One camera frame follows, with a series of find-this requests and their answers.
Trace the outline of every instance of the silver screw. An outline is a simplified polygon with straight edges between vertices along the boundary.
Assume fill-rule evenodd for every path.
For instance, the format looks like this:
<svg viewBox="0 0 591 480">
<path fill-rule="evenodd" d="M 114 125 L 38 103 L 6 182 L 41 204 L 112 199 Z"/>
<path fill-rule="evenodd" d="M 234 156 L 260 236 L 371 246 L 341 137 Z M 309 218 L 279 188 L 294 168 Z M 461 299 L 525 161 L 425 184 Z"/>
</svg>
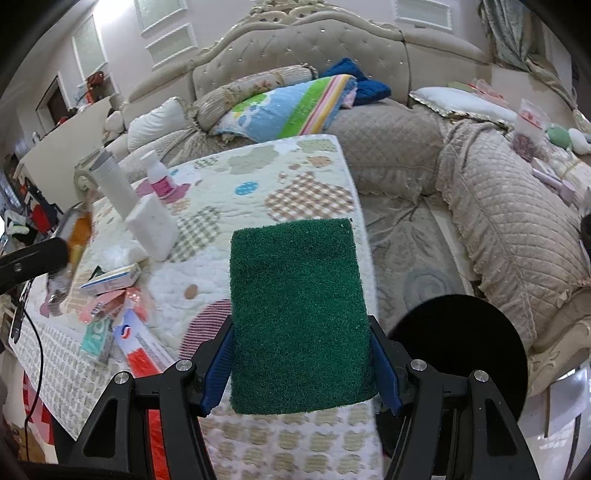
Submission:
<svg viewBox="0 0 591 480">
<path fill-rule="evenodd" d="M 193 363 L 191 362 L 191 360 L 187 360 L 187 359 L 179 360 L 176 365 L 177 370 L 179 372 L 186 372 L 192 366 L 193 366 Z"/>
<path fill-rule="evenodd" d="M 410 368 L 416 370 L 417 372 L 423 372 L 427 369 L 427 362 L 425 360 L 416 358 L 410 362 Z"/>
<path fill-rule="evenodd" d="M 129 374 L 127 372 L 119 372 L 117 375 L 115 375 L 115 383 L 117 385 L 123 385 L 128 380 Z"/>
<path fill-rule="evenodd" d="M 484 370 L 476 370 L 474 372 L 474 378 L 476 378 L 479 382 L 485 383 L 488 382 L 488 379 L 490 377 L 488 376 L 488 373 L 486 373 Z"/>
</svg>

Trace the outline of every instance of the upholstered headboard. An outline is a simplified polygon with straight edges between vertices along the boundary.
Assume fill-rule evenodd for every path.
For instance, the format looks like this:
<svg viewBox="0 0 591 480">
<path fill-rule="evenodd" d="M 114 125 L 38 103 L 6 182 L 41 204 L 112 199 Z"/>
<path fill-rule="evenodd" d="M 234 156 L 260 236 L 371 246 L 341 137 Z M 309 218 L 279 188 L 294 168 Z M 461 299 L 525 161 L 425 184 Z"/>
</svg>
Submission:
<svg viewBox="0 0 591 480">
<path fill-rule="evenodd" d="M 369 22 L 364 28 L 354 23 L 361 24 L 354 17 L 319 12 L 293 25 L 254 24 L 256 29 L 242 33 L 195 68 L 196 96 L 264 70 L 308 63 L 323 72 L 351 57 L 368 77 L 389 85 L 394 100 L 406 103 L 410 73 L 401 33 Z"/>
</svg>

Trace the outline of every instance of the decorative bolster pillow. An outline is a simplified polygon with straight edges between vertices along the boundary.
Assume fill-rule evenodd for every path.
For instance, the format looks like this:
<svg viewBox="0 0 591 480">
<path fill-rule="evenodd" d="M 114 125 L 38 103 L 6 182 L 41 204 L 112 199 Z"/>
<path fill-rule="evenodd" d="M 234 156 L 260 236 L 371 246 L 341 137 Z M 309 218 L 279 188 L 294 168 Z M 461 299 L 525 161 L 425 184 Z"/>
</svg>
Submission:
<svg viewBox="0 0 591 480">
<path fill-rule="evenodd" d="M 309 82 L 318 78 L 318 72 L 307 65 L 293 65 L 255 73 L 219 87 L 197 100 L 189 115 L 204 132 L 239 103 L 279 87 Z"/>
</svg>

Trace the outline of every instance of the ruffled trim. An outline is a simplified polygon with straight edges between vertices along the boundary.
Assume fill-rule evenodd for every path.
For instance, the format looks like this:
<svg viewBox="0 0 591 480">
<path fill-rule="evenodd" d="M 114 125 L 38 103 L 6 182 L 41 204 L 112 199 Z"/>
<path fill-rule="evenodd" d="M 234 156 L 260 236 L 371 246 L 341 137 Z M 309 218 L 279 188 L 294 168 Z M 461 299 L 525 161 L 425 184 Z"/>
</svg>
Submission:
<svg viewBox="0 0 591 480">
<path fill-rule="evenodd" d="M 499 118 L 494 118 L 489 115 L 484 115 L 482 113 L 462 112 L 459 110 L 445 110 L 444 108 L 441 108 L 437 104 L 435 104 L 429 100 L 426 100 L 422 97 L 419 97 L 418 95 L 416 95 L 413 92 L 409 93 L 408 96 L 410 98 L 412 98 L 413 100 L 415 100 L 416 102 L 430 108 L 434 112 L 439 113 L 439 115 L 441 115 L 445 118 L 454 118 L 454 119 L 472 118 L 473 120 L 480 120 L 482 122 L 491 122 L 495 125 L 498 125 L 499 127 L 506 129 L 506 130 L 510 130 L 513 128 L 513 124 L 510 124 L 509 122 L 505 122 L 504 120 L 501 120 Z"/>
<path fill-rule="evenodd" d="M 482 276 L 480 290 L 491 304 L 511 319 L 527 351 L 536 338 L 527 289 L 511 256 L 505 252 L 494 223 L 481 211 L 478 198 L 462 176 L 470 146 L 483 131 L 494 127 L 482 124 L 465 133 L 459 131 L 462 126 L 459 123 L 450 131 L 451 141 L 441 152 L 436 189 L 452 212 L 453 223 L 474 262 L 474 271 Z"/>
</svg>

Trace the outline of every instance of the blue gripper pad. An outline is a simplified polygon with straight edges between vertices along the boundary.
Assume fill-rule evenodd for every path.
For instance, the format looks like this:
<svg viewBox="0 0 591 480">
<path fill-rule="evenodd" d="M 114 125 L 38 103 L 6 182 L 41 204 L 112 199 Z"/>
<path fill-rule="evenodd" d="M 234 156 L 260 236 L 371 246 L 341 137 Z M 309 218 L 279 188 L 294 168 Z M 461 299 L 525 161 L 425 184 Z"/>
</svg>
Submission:
<svg viewBox="0 0 591 480">
<path fill-rule="evenodd" d="M 371 332 L 372 357 L 374 362 L 375 383 L 378 386 L 379 396 L 382 402 L 395 415 L 402 407 L 402 402 L 398 396 L 398 379 L 396 373 L 384 352 L 382 345 Z"/>
<path fill-rule="evenodd" d="M 201 408 L 205 415 L 209 415 L 211 410 L 220 404 L 232 371 L 233 357 L 234 327 L 230 327 L 205 375 L 204 393 L 201 400 Z"/>
</svg>

